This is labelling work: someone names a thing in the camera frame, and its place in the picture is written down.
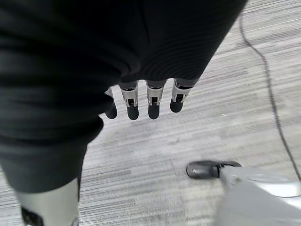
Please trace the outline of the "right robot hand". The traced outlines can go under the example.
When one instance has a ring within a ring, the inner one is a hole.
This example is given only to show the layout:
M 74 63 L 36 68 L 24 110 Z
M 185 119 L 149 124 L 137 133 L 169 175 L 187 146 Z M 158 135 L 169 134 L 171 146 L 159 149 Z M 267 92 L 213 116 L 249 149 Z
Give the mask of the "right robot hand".
M 244 0 L 3 0 L 0 165 L 25 226 L 76 226 L 87 145 L 114 118 L 110 88 L 173 99 L 199 80 Z

